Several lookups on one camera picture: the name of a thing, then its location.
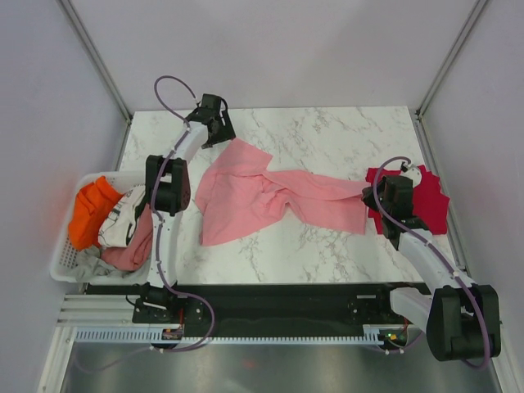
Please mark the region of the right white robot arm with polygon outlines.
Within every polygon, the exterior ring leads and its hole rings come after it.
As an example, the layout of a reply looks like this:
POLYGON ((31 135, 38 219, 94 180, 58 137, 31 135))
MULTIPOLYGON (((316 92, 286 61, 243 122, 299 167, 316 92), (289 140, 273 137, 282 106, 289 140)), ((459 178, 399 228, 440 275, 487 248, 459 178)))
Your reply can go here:
POLYGON ((457 268, 435 245, 431 231, 413 212, 413 180, 376 174, 363 203, 379 213, 382 234, 417 270, 430 293, 401 287, 375 301, 380 320, 401 315, 426 335, 439 361, 460 360, 483 370, 501 352, 499 296, 457 268))

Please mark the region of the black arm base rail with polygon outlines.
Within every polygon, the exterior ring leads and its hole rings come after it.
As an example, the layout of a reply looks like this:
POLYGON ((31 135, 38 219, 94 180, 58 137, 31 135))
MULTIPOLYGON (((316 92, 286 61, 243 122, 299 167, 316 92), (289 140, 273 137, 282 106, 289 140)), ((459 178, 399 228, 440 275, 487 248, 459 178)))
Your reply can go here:
POLYGON ((219 337, 357 335, 366 325, 402 326, 390 293, 399 282, 179 285, 178 322, 189 334, 219 337))

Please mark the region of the light pink t-shirt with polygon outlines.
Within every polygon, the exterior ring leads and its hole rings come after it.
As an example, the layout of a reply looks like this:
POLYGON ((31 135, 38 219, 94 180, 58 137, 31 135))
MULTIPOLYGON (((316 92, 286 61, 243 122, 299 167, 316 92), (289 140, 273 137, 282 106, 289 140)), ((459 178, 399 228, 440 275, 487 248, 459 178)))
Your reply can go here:
POLYGON ((366 182, 270 171, 273 157, 234 139, 203 174, 195 196, 202 213, 201 244, 217 246, 277 223, 290 210, 302 223, 362 235, 366 182))

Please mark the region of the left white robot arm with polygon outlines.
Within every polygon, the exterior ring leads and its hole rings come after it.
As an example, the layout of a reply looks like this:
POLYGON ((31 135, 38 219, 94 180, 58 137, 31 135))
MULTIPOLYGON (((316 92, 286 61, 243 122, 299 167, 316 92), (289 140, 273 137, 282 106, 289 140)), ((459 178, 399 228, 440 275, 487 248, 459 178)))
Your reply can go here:
POLYGON ((183 212, 191 199, 188 164, 198 150, 233 140, 236 134, 224 98, 205 93, 185 118, 185 130, 164 156, 147 157, 146 199, 151 208, 153 237, 147 282, 139 287, 134 323, 176 323, 181 297, 177 285, 176 250, 183 212))

